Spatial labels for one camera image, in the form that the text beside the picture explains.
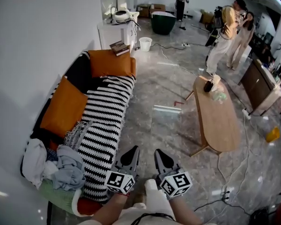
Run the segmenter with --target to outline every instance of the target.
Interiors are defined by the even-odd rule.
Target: white cabinet
[[[134,15],[137,22],[138,12]],[[99,36],[102,49],[110,49],[110,45],[118,41],[123,41],[130,45],[130,51],[137,43],[137,26],[133,21],[127,24],[112,25],[110,19],[98,24]]]

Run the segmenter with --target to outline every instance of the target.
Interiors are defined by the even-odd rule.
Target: person
[[[223,32],[218,38],[218,43],[211,50],[207,59],[207,73],[214,76],[217,63],[221,60],[225,53],[227,53],[229,47],[232,44],[233,39],[237,34],[238,18],[237,12],[246,10],[246,4],[243,0],[235,0],[232,6],[226,6],[222,9],[222,20],[224,25]]]
[[[259,60],[267,66],[273,61],[270,45],[264,44],[261,55],[259,56]]]
[[[97,211],[91,220],[79,225],[202,225],[203,222],[188,208],[182,196],[169,201],[161,190],[157,190],[153,179],[145,183],[147,202],[139,202],[123,210],[128,196],[115,193],[113,197]]]
[[[255,25],[254,25],[254,14],[252,12],[248,12],[245,19],[239,24],[241,27],[238,35],[236,36],[235,40],[233,41],[231,53],[228,57],[227,67],[232,67],[233,70],[236,70],[240,59],[246,50],[249,42],[251,41],[253,34],[255,32]],[[234,55],[238,50],[237,56],[233,61]]]
[[[184,15],[184,6],[185,2],[189,3],[189,0],[176,0],[176,9],[177,9],[177,20],[182,22]]]

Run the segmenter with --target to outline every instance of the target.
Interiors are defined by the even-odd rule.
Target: striped blanket
[[[107,76],[97,90],[89,90],[82,121],[93,121],[84,136],[78,153],[85,166],[84,196],[105,204],[108,201],[104,186],[111,169],[135,78]]]

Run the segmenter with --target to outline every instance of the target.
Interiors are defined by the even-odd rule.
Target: wooden coffee table
[[[191,157],[206,148],[210,148],[220,155],[222,152],[235,150],[240,143],[237,117],[227,88],[220,82],[227,96],[227,99],[220,104],[212,99],[212,92],[204,92],[206,81],[207,79],[202,76],[197,77],[193,91],[186,98],[188,100],[192,94],[195,95],[201,133],[202,147],[191,154]]]

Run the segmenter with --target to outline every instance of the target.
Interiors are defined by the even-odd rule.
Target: green bin
[[[151,25],[154,33],[169,35],[176,22],[176,17],[167,12],[154,12],[151,14]]]

